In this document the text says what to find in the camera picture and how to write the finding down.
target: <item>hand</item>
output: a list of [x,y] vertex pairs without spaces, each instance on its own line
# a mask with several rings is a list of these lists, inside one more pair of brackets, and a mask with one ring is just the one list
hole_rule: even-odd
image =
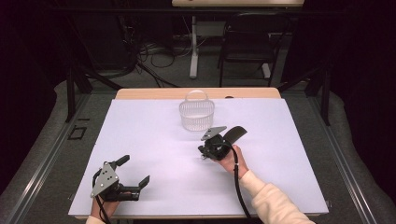
[[[238,156],[238,163],[239,163],[239,170],[238,170],[238,178],[242,178],[244,174],[248,171],[248,166],[245,162],[244,156],[242,155],[241,148],[237,145],[233,145],[233,149],[236,152],[236,155]],[[225,156],[224,159],[221,161],[215,161],[218,164],[220,164],[224,169],[233,175],[233,168],[235,166],[235,160],[233,158],[233,151],[230,150],[230,152]]]
[[[114,214],[114,212],[116,212],[117,207],[119,206],[120,202],[105,202],[103,203],[103,208],[105,209],[105,212],[108,216],[108,218],[111,218]],[[92,217],[96,217],[99,220],[102,220],[102,217],[104,217],[102,215],[100,215],[100,207],[98,202],[96,201],[95,198],[93,198],[92,200],[92,210],[91,210],[91,216]]]

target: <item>desk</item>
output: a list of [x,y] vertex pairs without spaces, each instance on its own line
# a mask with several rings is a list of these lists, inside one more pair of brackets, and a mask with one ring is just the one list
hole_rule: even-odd
[[[302,7],[304,0],[173,0],[174,7]],[[209,29],[215,35],[222,35],[222,22],[214,23]],[[197,78],[198,73],[198,48],[197,48],[197,20],[192,16],[191,36],[192,55],[190,78]],[[269,68],[266,64],[263,68],[264,74],[268,74]]]
[[[233,177],[197,149],[204,132],[181,126],[178,105],[193,89],[120,90],[109,108],[93,148],[70,216],[91,211],[92,176],[104,161],[123,155],[131,160],[117,169],[120,182],[150,182],[138,202],[124,202],[114,218],[244,217]],[[274,88],[201,88],[215,102],[214,126],[241,125],[247,134],[237,141],[260,178],[275,183],[308,215],[328,213],[286,102]],[[249,213],[248,193],[242,195]]]

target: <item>black chair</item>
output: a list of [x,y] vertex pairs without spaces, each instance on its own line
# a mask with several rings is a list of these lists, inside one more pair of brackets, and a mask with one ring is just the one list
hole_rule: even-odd
[[231,16],[224,25],[218,63],[219,86],[222,87],[224,62],[258,63],[259,69],[264,63],[271,64],[268,79],[268,86],[271,86],[281,41],[289,28],[289,18],[281,15],[253,12]]

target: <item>white sweater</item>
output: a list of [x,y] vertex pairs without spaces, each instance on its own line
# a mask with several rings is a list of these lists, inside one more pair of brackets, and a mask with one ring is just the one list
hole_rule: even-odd
[[[273,184],[264,183],[252,171],[247,171],[239,183],[250,193],[252,205],[265,224],[314,223],[298,210],[285,193]],[[89,216],[86,224],[104,224],[104,222]]]

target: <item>plastic basket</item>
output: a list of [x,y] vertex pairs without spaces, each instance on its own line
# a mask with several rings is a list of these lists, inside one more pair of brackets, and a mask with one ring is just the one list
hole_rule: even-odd
[[[191,99],[193,94],[201,94],[204,99]],[[203,131],[212,126],[215,104],[207,98],[204,91],[190,91],[179,106],[181,123],[189,131]]]

